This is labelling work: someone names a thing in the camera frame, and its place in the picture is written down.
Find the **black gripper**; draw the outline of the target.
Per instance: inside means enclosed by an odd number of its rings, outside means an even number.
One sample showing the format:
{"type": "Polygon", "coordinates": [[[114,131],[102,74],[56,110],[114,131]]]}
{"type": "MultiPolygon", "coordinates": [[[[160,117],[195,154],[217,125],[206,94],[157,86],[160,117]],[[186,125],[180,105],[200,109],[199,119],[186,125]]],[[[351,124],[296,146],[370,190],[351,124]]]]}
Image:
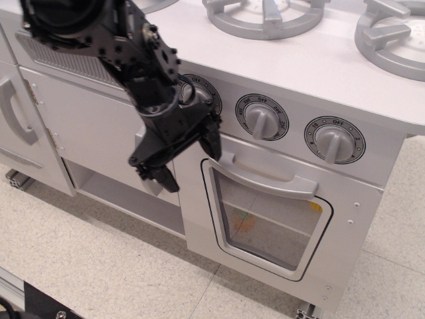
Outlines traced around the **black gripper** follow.
{"type": "Polygon", "coordinates": [[[162,115],[144,118],[146,135],[130,156],[129,164],[141,171],[141,178],[154,179],[163,189],[176,193],[179,186],[165,166],[195,142],[212,159],[219,160],[222,146],[221,118],[209,100],[162,115]]]}

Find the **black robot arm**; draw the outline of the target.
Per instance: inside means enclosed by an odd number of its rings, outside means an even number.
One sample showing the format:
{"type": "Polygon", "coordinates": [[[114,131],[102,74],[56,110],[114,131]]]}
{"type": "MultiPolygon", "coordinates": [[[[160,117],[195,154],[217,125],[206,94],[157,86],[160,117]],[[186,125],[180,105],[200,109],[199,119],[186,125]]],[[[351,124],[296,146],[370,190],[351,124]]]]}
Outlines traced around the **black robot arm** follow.
{"type": "Polygon", "coordinates": [[[174,193],[167,164],[195,142],[221,157],[220,116],[211,101],[186,107],[176,91],[180,60],[132,1],[22,1],[23,27],[59,52],[97,58],[126,91],[145,124],[129,158],[142,180],[174,193]]]}

